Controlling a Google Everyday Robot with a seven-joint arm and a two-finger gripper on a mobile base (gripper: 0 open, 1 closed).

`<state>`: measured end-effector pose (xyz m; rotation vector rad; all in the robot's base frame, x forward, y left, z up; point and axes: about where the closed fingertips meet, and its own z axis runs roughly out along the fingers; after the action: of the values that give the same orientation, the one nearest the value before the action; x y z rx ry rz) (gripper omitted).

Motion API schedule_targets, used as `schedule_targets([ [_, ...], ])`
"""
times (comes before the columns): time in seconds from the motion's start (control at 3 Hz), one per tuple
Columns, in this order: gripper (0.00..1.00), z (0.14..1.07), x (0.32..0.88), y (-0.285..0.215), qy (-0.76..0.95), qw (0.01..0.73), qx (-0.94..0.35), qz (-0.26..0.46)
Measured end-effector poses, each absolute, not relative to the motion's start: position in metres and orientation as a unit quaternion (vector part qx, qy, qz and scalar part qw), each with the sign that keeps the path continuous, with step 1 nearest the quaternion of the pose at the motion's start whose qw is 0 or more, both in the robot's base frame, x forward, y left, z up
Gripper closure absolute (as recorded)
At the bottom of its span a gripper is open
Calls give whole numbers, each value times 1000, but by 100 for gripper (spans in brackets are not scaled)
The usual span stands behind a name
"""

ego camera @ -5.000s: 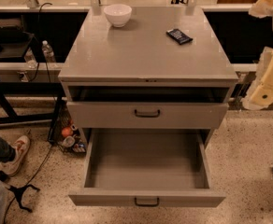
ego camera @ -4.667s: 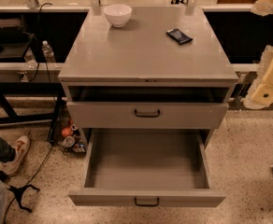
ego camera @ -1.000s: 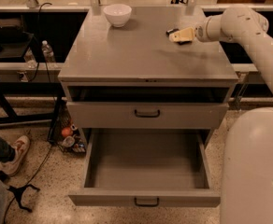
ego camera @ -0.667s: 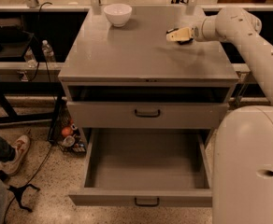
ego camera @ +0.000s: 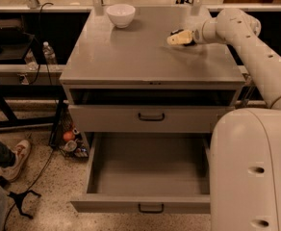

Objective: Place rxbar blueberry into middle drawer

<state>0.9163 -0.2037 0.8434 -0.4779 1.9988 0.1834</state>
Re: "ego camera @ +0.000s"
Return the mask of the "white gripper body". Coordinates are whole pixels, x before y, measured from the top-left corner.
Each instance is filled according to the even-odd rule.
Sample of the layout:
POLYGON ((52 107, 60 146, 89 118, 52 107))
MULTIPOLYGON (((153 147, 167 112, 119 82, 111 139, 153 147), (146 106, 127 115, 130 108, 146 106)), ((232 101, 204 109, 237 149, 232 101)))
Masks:
POLYGON ((225 43, 225 40, 217 33, 215 18, 196 23, 193 27, 192 38, 197 44, 225 43))

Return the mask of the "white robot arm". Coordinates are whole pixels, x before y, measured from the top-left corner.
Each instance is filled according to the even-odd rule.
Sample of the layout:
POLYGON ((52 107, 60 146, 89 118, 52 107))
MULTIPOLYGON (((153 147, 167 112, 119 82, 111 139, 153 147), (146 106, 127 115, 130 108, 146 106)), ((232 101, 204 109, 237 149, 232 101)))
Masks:
POLYGON ((170 45, 231 45, 266 103, 230 112, 214 129, 211 231, 281 231, 281 57, 260 32, 257 18, 226 8, 167 39, 170 45))

